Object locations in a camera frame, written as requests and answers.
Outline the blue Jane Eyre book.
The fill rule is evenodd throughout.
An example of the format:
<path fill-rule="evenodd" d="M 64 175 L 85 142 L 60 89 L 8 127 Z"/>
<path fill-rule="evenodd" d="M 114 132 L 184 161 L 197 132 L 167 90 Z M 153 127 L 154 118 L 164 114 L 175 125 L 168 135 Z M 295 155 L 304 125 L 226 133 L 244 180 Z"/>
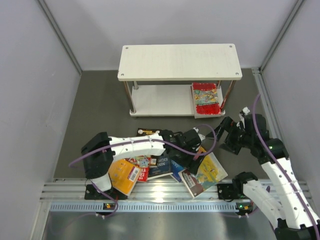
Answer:
<path fill-rule="evenodd" d="M 179 175 L 179 172 L 183 171 L 185 168 L 173 160 L 170 161 L 170 164 L 171 164 L 171 170 L 172 170 L 172 175 L 171 175 L 172 178 L 176 180 L 178 183 L 180 183 L 182 179 Z"/>

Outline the yellow brown paperback book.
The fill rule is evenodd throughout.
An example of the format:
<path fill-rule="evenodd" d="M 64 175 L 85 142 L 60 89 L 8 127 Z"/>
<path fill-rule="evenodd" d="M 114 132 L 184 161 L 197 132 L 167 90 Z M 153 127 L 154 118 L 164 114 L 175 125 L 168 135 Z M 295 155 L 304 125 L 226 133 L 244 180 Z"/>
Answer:
<path fill-rule="evenodd" d="M 204 157 L 197 174 L 192 174 L 187 169 L 178 174 L 193 199 L 228 176 L 213 152 Z"/>

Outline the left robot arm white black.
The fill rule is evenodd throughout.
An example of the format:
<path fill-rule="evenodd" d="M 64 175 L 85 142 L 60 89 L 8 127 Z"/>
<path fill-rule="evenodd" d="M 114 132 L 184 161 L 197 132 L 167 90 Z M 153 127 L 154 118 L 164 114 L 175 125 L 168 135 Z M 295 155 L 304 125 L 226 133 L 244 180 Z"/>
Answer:
<path fill-rule="evenodd" d="M 143 155 L 167 155 L 171 160 L 196 174 L 204 157 L 198 152 L 205 136 L 193 128 L 186 132 L 158 130 L 135 137 L 112 137 L 100 132 L 81 148 L 85 177 L 95 186 L 103 199 L 113 194 L 110 167 L 126 158 Z"/>

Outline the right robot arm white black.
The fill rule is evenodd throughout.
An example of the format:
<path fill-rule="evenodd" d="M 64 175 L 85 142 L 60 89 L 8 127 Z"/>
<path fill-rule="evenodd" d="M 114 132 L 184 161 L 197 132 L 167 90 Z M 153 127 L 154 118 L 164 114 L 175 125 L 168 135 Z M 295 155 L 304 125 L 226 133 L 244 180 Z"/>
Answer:
<path fill-rule="evenodd" d="M 250 199 L 268 219 L 278 240 L 318 240 L 320 218 L 312 209 L 298 183 L 289 153 L 278 138 L 271 138 L 266 119 L 244 108 L 240 121 L 225 117 L 215 128 L 217 139 L 227 136 L 220 148 L 238 155 L 243 148 L 258 160 L 278 198 L 263 187 L 252 172 L 236 175 L 229 186 L 218 185 L 218 197 L 226 202 Z"/>

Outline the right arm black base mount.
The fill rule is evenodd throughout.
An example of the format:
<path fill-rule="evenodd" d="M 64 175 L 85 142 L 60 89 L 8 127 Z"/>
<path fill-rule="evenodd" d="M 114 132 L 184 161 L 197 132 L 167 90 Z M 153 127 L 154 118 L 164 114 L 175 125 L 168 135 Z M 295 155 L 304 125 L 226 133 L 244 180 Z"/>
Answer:
<path fill-rule="evenodd" d="M 219 200 L 232 202 L 234 200 L 247 199 L 247 197 L 232 183 L 219 183 L 216 186 Z"/>

